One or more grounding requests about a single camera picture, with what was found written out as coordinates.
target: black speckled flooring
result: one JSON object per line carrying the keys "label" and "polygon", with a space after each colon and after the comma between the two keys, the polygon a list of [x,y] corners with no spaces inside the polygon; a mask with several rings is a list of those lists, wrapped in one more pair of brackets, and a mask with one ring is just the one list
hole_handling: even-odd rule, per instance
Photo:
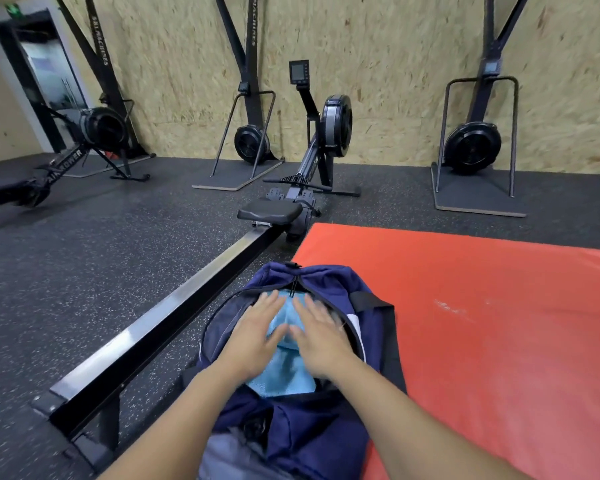
{"label": "black speckled flooring", "polygon": [[[0,179],[35,163],[1,162]],[[248,231],[236,211],[270,185],[193,190],[192,174],[210,164],[158,158],[133,165],[151,172],[145,184],[64,178],[40,208],[0,207],[0,480],[84,478],[44,440],[23,445],[16,411]],[[520,172],[526,219],[435,210],[428,168],[338,165],[336,181],[360,184],[363,196],[319,197],[321,221],[600,248],[600,176]],[[232,289],[293,253],[278,241]],[[123,438],[159,407],[203,323],[193,322],[123,393]]]}

